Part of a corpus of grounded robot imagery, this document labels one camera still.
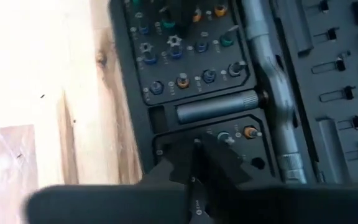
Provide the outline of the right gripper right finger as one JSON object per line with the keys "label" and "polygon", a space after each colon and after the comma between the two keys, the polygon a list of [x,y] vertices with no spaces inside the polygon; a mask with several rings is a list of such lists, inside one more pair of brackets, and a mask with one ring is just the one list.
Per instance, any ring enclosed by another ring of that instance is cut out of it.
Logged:
{"label": "right gripper right finger", "polygon": [[358,185],[284,184],[214,136],[198,139],[208,205],[224,224],[358,224]]}

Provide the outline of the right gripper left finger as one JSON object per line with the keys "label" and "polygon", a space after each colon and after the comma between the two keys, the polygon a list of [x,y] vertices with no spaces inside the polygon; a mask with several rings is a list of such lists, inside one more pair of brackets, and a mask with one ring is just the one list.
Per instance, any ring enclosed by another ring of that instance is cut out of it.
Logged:
{"label": "right gripper left finger", "polygon": [[192,139],[172,144],[133,185],[54,185],[25,204],[29,224],[190,224]]}

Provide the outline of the black plastic tool case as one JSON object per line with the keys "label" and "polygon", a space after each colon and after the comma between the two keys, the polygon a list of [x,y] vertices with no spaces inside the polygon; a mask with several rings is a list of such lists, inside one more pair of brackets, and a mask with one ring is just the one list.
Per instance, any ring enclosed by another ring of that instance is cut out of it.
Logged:
{"label": "black plastic tool case", "polygon": [[[243,162],[270,173],[284,184],[273,143],[272,103],[262,69],[255,61],[246,34],[242,0],[227,0],[222,17],[214,13],[217,0],[109,0],[108,9],[117,38],[117,54],[124,75],[129,109],[139,147],[140,163],[148,174],[181,140],[228,132],[236,142],[228,146]],[[295,100],[293,125],[307,183],[358,185],[358,0],[261,0],[269,39],[279,67],[287,76]],[[161,8],[167,7],[175,27],[164,28]],[[192,20],[196,8],[199,22]],[[135,13],[143,12],[149,33],[139,32]],[[223,47],[220,36],[238,25],[236,40]],[[195,50],[201,32],[208,32],[208,49]],[[173,59],[168,37],[179,36],[183,54]],[[157,62],[147,65],[140,44],[148,42]],[[238,77],[228,66],[245,61]],[[215,70],[216,79],[205,83],[202,73]],[[186,73],[190,85],[181,89],[176,80]],[[163,93],[149,90],[154,81]],[[261,107],[217,118],[180,124],[176,106],[241,91],[266,91]],[[262,137],[247,139],[243,130],[252,126]],[[224,224],[213,217],[201,181],[195,146],[191,171],[192,224]]]}

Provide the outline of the grey knurled extension bar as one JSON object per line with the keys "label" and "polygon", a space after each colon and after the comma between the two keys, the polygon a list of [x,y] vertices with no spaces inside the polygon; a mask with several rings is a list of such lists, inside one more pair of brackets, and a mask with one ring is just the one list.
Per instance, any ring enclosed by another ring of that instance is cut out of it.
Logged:
{"label": "grey knurled extension bar", "polygon": [[261,107],[269,99],[266,91],[241,91],[176,106],[180,124],[194,123]]}

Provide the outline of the grey-collared screwdriver bit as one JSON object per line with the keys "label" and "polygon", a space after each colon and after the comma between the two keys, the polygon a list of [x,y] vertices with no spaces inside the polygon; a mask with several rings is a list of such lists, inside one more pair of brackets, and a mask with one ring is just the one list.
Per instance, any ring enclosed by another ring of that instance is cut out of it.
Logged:
{"label": "grey-collared screwdriver bit", "polygon": [[231,77],[238,77],[241,72],[245,69],[246,63],[245,61],[238,61],[235,63],[232,63],[228,66],[228,74]]}

